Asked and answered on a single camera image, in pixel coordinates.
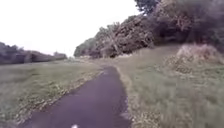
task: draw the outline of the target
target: tree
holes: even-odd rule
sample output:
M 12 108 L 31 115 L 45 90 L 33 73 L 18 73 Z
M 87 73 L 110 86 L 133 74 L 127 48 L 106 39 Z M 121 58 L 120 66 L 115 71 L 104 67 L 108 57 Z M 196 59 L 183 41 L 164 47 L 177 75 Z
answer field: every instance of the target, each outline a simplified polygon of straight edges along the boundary
M 38 51 L 26 51 L 15 45 L 9 46 L 0 42 L 0 64 L 47 62 L 66 58 L 66 55 L 62 53 L 51 56 Z
M 54 58 L 55 58 L 55 60 L 65 60 L 65 59 L 67 59 L 67 56 L 64 53 L 55 52 Z
M 214 30 L 223 21 L 223 3 L 222 0 L 162 0 L 155 14 L 160 21 L 175 23 L 188 35 L 188 42 L 214 43 Z
M 149 30 L 149 20 L 146 16 L 130 16 L 121 24 L 114 23 L 106 28 L 100 28 L 94 38 L 86 40 L 76 48 L 75 56 L 113 58 L 151 47 L 153 38 Z
M 161 0 L 135 0 L 139 11 L 144 12 L 144 14 L 152 13 L 160 1 Z

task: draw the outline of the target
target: paved path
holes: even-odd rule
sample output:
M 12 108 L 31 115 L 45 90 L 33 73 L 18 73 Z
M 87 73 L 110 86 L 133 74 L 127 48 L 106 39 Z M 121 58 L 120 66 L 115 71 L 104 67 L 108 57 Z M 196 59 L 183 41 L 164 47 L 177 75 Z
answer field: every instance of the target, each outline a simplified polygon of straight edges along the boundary
M 34 113 L 19 128 L 129 128 L 131 121 L 121 116 L 126 110 L 125 99 L 119 74 L 106 67 L 97 78 Z

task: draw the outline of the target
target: green lawn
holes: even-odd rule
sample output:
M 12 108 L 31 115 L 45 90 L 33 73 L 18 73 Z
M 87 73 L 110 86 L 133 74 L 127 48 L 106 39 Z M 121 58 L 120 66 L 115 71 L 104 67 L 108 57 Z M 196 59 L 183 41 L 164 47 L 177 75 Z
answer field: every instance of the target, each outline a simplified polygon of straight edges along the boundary
M 84 62 L 0 66 L 0 128 L 16 125 L 99 73 Z
M 170 66 L 166 60 L 176 51 L 177 47 L 161 47 L 101 60 L 121 74 L 133 128 L 222 128 L 224 66 Z

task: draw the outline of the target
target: sky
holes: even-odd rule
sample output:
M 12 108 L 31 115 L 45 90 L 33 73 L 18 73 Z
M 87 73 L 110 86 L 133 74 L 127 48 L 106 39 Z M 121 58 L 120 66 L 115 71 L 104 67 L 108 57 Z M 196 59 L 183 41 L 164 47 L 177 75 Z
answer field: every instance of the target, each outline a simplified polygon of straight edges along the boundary
M 100 27 L 137 14 L 134 0 L 0 0 L 0 42 L 72 56 Z

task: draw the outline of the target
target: foliage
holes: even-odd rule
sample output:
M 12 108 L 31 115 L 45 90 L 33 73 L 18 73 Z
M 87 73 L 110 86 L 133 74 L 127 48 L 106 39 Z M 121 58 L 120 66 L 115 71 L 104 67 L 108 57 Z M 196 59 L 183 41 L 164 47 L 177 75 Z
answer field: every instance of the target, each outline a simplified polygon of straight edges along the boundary
M 75 56 L 116 57 L 154 45 L 211 44 L 224 52 L 223 0 L 135 0 L 138 16 L 100 28 Z
M 161 0 L 135 0 L 139 11 L 143 11 L 145 14 L 153 12 L 160 1 Z
M 0 64 L 48 62 L 66 58 L 66 55 L 61 53 L 56 53 L 54 56 L 51 56 L 38 51 L 26 51 L 15 45 L 9 46 L 0 42 Z
M 148 31 L 149 19 L 143 15 L 130 16 L 123 23 L 100 28 L 94 38 L 86 40 L 78 46 L 75 56 L 91 56 L 92 58 L 115 57 L 130 54 L 145 47 L 153 46 L 152 33 Z

